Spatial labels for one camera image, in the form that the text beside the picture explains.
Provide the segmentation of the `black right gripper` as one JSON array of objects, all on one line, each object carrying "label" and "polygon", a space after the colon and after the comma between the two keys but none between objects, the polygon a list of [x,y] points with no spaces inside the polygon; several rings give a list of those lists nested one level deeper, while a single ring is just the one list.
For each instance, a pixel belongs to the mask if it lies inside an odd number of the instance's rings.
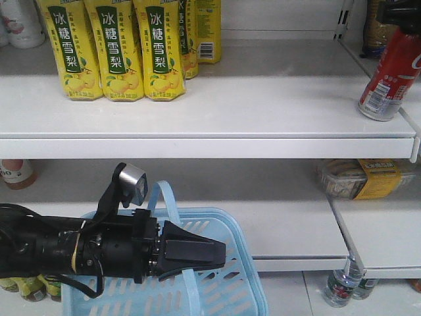
[{"label": "black right gripper", "polygon": [[420,0],[382,1],[376,20],[398,26],[404,34],[420,35]]}]

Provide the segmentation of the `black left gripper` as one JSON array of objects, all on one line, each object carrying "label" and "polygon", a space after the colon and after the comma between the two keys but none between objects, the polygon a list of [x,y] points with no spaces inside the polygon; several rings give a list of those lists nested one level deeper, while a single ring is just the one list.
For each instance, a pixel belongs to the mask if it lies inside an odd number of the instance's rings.
[{"label": "black left gripper", "polygon": [[226,264],[226,244],[165,221],[162,234],[150,210],[95,219],[81,231],[76,248],[77,275],[159,280],[183,270],[206,271]]}]

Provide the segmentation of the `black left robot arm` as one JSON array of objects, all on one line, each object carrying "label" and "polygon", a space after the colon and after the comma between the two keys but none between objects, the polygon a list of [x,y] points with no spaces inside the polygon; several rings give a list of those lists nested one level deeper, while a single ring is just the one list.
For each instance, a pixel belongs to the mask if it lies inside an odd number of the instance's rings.
[{"label": "black left robot arm", "polygon": [[99,220],[1,210],[1,277],[84,275],[159,280],[226,263],[223,242],[188,232],[146,209]]}]

